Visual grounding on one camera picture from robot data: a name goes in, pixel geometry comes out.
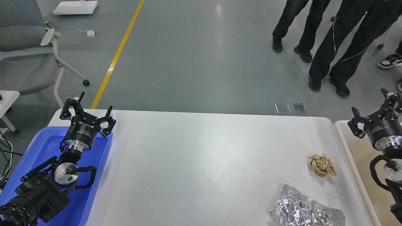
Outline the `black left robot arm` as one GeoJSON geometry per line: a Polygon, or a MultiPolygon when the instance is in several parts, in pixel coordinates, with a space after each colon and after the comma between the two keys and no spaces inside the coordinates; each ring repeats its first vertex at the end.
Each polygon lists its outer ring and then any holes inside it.
{"type": "Polygon", "coordinates": [[[111,134],[116,120],[109,106],[104,117],[84,111],[78,99],[67,99],[60,113],[61,120],[71,125],[59,145],[61,154],[53,156],[21,177],[16,196],[1,205],[2,226],[36,226],[38,219],[49,222],[69,203],[68,194],[75,189],[90,188],[96,179],[94,166],[79,167],[83,151],[92,148],[97,134],[111,134]]]}

